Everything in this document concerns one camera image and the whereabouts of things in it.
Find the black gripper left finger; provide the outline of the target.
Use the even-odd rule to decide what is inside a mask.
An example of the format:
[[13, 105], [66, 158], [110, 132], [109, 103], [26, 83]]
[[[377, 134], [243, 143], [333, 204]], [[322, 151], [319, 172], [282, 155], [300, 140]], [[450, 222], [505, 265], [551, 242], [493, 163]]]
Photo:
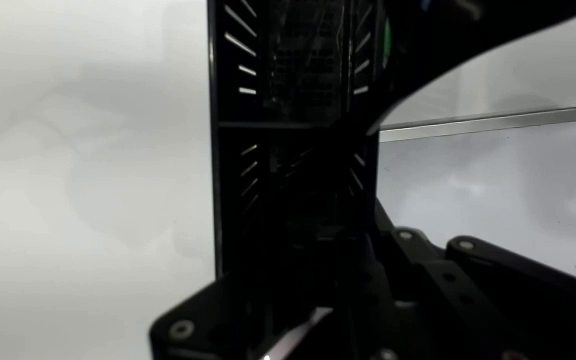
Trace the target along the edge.
[[324, 360], [338, 294], [333, 276], [228, 272], [152, 324], [152, 360]]

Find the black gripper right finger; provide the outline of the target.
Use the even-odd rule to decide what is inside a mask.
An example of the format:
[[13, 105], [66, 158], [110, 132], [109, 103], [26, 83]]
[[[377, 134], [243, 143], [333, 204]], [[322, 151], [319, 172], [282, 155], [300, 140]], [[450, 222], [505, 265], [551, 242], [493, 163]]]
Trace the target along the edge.
[[435, 245], [375, 207], [367, 299], [399, 360], [576, 360], [576, 276], [481, 238]]

